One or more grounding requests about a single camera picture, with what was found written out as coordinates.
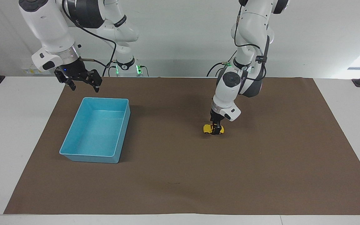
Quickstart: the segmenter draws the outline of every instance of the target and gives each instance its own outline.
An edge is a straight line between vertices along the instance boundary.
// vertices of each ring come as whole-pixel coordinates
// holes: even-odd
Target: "white table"
[[[316,84],[360,160],[360,88]],[[0,224],[360,224],[360,216],[1,215],[62,92],[54,77],[7,77],[0,84]]]

